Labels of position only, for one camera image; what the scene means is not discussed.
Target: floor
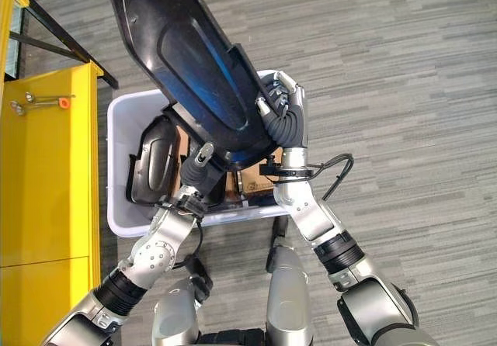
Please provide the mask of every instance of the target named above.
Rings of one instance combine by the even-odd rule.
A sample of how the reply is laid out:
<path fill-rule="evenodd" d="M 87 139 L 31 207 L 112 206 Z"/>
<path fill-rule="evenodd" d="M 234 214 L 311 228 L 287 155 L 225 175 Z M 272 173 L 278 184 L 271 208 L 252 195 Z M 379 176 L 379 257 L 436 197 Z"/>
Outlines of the floor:
<path fill-rule="evenodd" d="M 108 0 L 39 2 L 121 85 L 100 90 L 105 273 L 134 242 L 106 227 L 106 104 L 153 84 L 127 56 Z M 497 0 L 206 2 L 256 68 L 282 68 L 306 88 L 310 160 L 354 154 L 330 204 L 408 289 L 422 327 L 441 345 L 497 344 Z M 34 22 L 28 31 L 50 39 Z M 74 63 L 23 52 L 25 74 Z M 314 182 L 317 195 L 334 176 Z M 264 326 L 270 225 L 206 229 L 202 256 L 215 283 L 200 310 L 203 331 Z M 310 275 L 315 344 L 352 345 L 324 270 L 294 228 L 290 236 Z M 153 306 L 184 275 L 167 275 L 147 294 L 121 331 L 123 346 L 150 344 Z"/>

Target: silver metal joint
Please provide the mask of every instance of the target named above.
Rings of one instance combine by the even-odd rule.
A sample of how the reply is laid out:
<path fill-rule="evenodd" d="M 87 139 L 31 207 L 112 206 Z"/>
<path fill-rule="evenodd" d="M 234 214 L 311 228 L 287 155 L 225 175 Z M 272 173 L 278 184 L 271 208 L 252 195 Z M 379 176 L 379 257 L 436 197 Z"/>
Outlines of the silver metal joint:
<path fill-rule="evenodd" d="M 259 114 L 261 115 L 261 117 L 264 117 L 265 115 L 269 115 L 271 113 L 271 108 L 262 96 L 259 96 L 255 100 L 255 104 L 257 105 L 257 108 L 259 108 Z"/>
<path fill-rule="evenodd" d="M 205 143 L 195 156 L 195 164 L 203 168 L 214 154 L 214 145 L 211 142 Z"/>
<path fill-rule="evenodd" d="M 305 168 L 308 162 L 307 148 L 284 148 L 281 158 L 281 166 L 283 169 L 288 168 Z"/>
<path fill-rule="evenodd" d="M 281 81 L 281 83 L 285 85 L 285 87 L 288 89 L 290 94 L 294 94 L 296 92 L 297 83 L 295 82 L 294 79 L 292 79 L 292 77 L 290 77 L 285 72 L 283 71 L 275 72 L 274 79 Z"/>

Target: storage bin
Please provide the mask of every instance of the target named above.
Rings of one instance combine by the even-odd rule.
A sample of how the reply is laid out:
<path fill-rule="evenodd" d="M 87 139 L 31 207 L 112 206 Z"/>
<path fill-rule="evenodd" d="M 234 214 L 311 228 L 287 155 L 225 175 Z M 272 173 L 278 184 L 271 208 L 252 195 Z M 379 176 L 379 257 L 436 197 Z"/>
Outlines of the storage bin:
<path fill-rule="evenodd" d="M 168 99 L 160 90 L 150 90 L 120 96 L 112 101 L 107 111 L 108 180 L 107 221 L 110 229 L 121 237 L 136 237 L 147 233 L 154 208 L 139 206 L 126 199 L 126 183 L 130 154 L 136 154 L 141 133 L 154 117 L 167 106 Z M 202 224 L 254 220 L 285 214 L 279 206 L 243 206 L 209 213 Z"/>

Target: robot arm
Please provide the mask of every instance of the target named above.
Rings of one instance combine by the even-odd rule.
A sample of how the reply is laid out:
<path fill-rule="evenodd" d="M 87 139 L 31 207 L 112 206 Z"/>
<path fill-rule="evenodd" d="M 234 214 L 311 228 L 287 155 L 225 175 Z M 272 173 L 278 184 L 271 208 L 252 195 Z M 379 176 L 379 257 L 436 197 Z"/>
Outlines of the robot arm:
<path fill-rule="evenodd" d="M 338 308 L 351 337 L 359 345 L 437 346 L 418 328 L 411 300 L 384 277 L 336 215 L 314 197 L 306 180 L 311 172 L 304 89 L 282 71 L 275 71 L 273 80 L 289 93 L 286 113 L 278 116 L 263 97 L 256 104 L 266 129 L 283 147 L 281 165 L 273 165 L 273 174 L 280 176 L 274 197 L 325 266 L 330 282 L 342 292 Z"/>
<path fill-rule="evenodd" d="M 190 173 L 204 172 L 212 156 L 209 149 L 210 144 L 206 144 L 191 157 Z M 138 240 L 130 255 L 49 333 L 43 346 L 113 344 L 111 335 L 124 324 L 155 281 L 173 268 L 180 245 L 203 216 L 195 187 L 184 185 L 173 200 L 159 206 L 147 235 Z"/>

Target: yellow shelf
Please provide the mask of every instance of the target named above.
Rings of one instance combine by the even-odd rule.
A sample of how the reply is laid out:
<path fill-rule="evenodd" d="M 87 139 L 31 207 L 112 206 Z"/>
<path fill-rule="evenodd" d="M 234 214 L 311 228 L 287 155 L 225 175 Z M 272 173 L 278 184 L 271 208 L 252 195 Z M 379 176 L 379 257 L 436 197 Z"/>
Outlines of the yellow shelf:
<path fill-rule="evenodd" d="M 24 344 L 36 344 L 100 282 L 100 74 L 89 63 L 5 83 L 0 122 L 3 345 L 20 345 L 14 341 L 19 323 L 10 319 L 30 329 Z M 18 116 L 10 101 L 25 104 L 26 92 L 75 97 L 69 109 L 51 106 Z"/>

